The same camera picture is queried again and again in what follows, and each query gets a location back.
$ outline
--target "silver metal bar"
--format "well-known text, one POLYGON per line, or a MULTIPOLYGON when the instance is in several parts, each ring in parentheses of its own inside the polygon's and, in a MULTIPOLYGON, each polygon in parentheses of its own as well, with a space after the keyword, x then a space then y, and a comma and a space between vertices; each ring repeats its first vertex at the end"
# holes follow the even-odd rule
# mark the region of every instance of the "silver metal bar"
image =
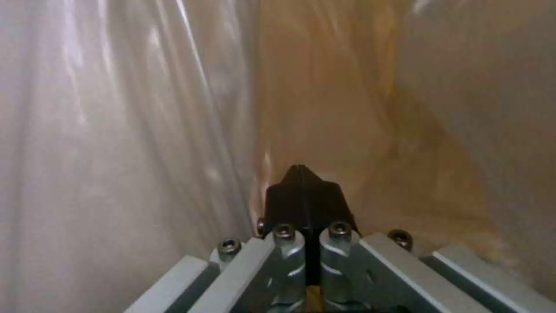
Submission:
POLYGON ((328 301, 416 313, 489 312, 383 234, 341 242, 325 231, 319 239, 328 301))
POLYGON ((493 312, 556 312, 556 304, 454 244, 433 252, 425 262, 493 312))
POLYGON ((366 301, 402 305, 411 312, 489 312, 383 234, 366 237, 354 250, 347 276, 366 301))
POLYGON ((280 260, 273 242, 250 239, 189 312, 260 312, 270 307, 277 293, 273 280, 280 260))
POLYGON ((125 313, 186 312, 218 274, 215 264, 185 256, 125 313))

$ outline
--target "brown plastic film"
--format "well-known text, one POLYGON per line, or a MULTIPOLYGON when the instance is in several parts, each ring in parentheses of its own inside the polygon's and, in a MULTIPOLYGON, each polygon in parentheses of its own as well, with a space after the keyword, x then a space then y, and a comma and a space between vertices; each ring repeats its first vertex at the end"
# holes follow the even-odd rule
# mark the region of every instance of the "brown plastic film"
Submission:
POLYGON ((403 228, 417 253, 463 242, 515 268, 477 166, 395 79, 404 4, 261 2, 261 198, 305 164, 342 186, 363 235, 403 228))

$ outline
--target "plastic sheet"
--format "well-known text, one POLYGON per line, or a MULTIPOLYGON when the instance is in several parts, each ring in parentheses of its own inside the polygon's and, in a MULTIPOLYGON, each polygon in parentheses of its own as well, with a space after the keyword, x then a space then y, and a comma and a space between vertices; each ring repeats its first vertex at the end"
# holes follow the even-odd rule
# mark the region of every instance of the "plastic sheet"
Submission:
POLYGON ((555 6, 1 3, 0 311, 122 311, 296 163, 555 297, 555 6))
POLYGON ((121 312, 252 234, 256 3, 0 9, 0 311, 121 312))

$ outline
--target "hex socket screw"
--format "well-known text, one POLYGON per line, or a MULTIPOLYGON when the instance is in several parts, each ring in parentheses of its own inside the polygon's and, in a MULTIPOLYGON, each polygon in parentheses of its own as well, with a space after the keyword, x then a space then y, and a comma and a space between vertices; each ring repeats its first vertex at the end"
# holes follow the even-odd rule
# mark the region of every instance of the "hex socket screw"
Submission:
POLYGON ((337 221, 328 226, 328 236, 334 241, 351 241, 351 225, 337 221))
POLYGON ((257 233, 259 235, 263 235, 264 232, 265 232, 265 218, 259 217, 259 219, 257 220, 257 233))
POLYGON ((411 252, 411 249, 413 249, 413 237, 402 229, 392 229, 388 233, 388 238, 408 252, 411 252))
POLYGON ((295 239, 295 226, 292 224, 278 224, 272 230, 272 235, 274 236, 274 242, 278 245, 291 243, 295 239))
POLYGON ((241 251, 241 241, 237 238, 225 238, 217 247, 218 256, 223 262, 229 262, 241 251))

